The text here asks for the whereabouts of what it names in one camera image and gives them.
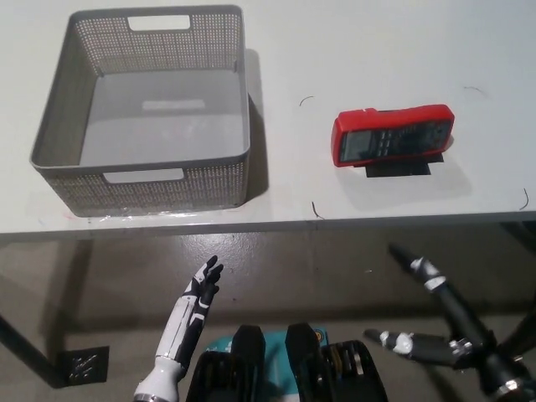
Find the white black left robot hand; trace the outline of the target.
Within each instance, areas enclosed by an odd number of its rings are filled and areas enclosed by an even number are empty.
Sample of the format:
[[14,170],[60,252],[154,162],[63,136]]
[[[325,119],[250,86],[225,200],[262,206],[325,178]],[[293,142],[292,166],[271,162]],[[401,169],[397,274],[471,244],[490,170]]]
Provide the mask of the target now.
[[162,332],[154,367],[133,395],[135,401],[178,401],[178,384],[188,372],[224,266],[216,255],[206,261],[177,299]]

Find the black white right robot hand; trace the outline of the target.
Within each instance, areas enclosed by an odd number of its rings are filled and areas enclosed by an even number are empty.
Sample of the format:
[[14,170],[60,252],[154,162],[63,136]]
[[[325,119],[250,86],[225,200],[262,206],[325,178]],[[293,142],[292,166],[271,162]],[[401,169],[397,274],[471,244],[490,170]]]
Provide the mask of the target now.
[[526,367],[502,351],[497,339],[446,276],[423,255],[391,243],[389,253],[402,271],[420,283],[443,311],[451,338],[417,332],[366,329],[363,335],[397,356],[416,363],[474,369],[490,401],[534,401],[535,385]]

